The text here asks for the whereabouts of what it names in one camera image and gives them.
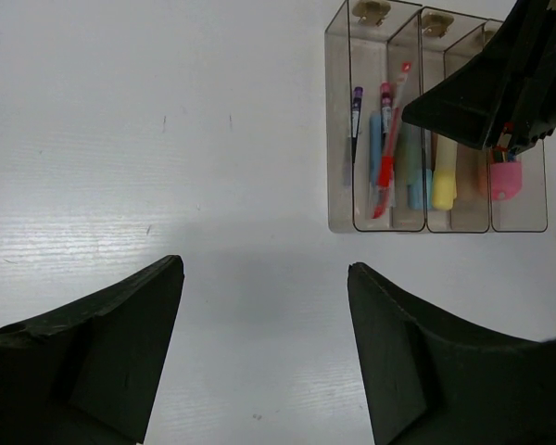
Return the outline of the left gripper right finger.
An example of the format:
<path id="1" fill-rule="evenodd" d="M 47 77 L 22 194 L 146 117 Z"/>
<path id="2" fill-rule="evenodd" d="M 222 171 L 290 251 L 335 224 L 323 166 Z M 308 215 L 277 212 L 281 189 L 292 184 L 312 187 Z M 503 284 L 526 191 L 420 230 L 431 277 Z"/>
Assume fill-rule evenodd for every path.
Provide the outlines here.
<path id="1" fill-rule="evenodd" d="M 463 320 L 357 262 L 347 292 L 377 444 L 556 444 L 556 338 Z"/>

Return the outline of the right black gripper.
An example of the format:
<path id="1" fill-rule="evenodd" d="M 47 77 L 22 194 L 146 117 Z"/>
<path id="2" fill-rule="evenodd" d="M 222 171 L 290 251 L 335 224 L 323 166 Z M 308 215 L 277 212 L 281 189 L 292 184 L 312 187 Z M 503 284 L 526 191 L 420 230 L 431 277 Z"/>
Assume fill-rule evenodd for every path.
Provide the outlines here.
<path id="1" fill-rule="evenodd" d="M 556 1 L 518 1 L 483 50 L 412 100 L 407 123 L 465 146 L 526 151 L 556 129 Z"/>

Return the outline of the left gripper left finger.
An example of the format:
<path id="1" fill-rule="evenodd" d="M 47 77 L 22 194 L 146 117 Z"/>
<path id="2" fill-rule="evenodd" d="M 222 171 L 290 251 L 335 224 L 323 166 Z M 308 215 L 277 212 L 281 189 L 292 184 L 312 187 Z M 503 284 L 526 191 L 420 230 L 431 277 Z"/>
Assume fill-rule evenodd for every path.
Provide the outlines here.
<path id="1" fill-rule="evenodd" d="M 183 281 L 169 255 L 1 327 L 0 444 L 143 443 Z"/>

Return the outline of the green highlighter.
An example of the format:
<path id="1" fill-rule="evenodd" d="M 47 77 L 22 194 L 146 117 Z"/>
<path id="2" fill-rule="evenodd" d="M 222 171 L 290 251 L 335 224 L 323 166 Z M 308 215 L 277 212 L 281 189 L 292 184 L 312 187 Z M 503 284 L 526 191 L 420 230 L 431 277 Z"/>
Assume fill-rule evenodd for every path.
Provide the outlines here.
<path id="1" fill-rule="evenodd" d="M 396 177 L 405 185 L 412 185 L 420 176 L 422 155 L 420 129 L 403 123 L 398 136 Z"/>

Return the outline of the pink capped pen bundle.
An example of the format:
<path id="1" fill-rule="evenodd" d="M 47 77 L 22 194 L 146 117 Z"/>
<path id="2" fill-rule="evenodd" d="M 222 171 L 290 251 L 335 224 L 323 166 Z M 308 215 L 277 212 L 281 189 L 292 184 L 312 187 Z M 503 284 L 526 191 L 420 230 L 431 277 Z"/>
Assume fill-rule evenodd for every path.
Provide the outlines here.
<path id="1" fill-rule="evenodd" d="M 512 153 L 493 151 L 489 164 L 489 180 L 494 201 L 516 197 L 523 186 L 522 162 Z"/>

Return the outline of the pink blue pen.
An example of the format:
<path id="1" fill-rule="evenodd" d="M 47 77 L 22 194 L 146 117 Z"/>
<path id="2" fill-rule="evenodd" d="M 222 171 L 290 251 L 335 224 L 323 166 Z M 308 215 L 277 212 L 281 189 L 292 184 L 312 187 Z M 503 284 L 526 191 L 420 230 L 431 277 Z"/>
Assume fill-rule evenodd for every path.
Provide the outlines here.
<path id="1" fill-rule="evenodd" d="M 380 86 L 380 100 L 381 100 L 381 142 L 382 149 L 385 149 L 386 138 L 390 133 L 391 119 L 392 119 L 392 105 L 393 98 L 391 94 L 391 84 L 383 82 Z"/>

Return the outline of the yellow highlighter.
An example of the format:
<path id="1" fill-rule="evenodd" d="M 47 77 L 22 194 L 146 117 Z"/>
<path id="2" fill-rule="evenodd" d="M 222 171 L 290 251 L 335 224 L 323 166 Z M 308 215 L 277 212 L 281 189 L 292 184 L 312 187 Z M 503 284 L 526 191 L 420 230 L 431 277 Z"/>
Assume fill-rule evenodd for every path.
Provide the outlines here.
<path id="1" fill-rule="evenodd" d="M 436 139 L 436 162 L 432 183 L 432 205 L 436 210 L 449 211 L 457 195 L 456 166 L 458 144 L 439 135 Z"/>

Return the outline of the red white pen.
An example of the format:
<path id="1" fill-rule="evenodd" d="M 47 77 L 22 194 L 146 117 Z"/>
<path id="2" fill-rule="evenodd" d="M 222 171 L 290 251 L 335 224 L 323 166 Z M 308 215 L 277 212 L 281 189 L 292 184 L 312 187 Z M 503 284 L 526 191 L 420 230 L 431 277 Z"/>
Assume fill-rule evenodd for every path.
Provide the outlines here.
<path id="1" fill-rule="evenodd" d="M 385 143 L 382 145 L 380 171 L 375 181 L 375 204 L 373 218 L 378 219 L 385 214 L 391 200 L 392 177 L 395 161 L 395 150 L 401 127 L 401 114 L 407 101 L 406 83 L 410 78 L 413 63 L 404 61 L 395 82 L 395 94 L 390 106 L 387 126 L 385 128 Z"/>

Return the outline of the dark purple gel pen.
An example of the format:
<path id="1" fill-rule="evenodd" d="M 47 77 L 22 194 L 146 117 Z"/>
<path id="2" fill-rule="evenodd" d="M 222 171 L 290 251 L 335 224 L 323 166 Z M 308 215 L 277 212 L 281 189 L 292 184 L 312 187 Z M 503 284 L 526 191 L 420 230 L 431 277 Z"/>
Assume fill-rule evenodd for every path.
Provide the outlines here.
<path id="1" fill-rule="evenodd" d="M 363 98 L 363 88 L 356 86 L 352 94 L 351 103 L 351 160 L 356 161 L 357 145 L 360 132 L 360 114 Z"/>

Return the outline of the orange pink highlighter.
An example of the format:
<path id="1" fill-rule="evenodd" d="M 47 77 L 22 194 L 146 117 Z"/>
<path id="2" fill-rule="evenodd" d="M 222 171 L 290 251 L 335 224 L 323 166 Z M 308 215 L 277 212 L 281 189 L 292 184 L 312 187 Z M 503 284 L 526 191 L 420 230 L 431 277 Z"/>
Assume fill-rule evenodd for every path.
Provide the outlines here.
<path id="1" fill-rule="evenodd" d="M 477 161 L 476 185 L 477 185 L 478 193 L 482 197 L 487 197 L 488 196 L 488 167 L 487 167 L 486 159 L 480 159 Z"/>

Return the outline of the light blue highlighter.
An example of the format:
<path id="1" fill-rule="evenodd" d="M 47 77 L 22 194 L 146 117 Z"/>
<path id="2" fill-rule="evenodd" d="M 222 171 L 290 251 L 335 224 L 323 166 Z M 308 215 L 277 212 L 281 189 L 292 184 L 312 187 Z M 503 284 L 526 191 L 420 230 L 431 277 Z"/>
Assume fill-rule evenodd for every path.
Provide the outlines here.
<path id="1" fill-rule="evenodd" d="M 431 210 L 433 173 L 430 169 L 419 171 L 408 182 L 408 206 L 411 210 Z"/>

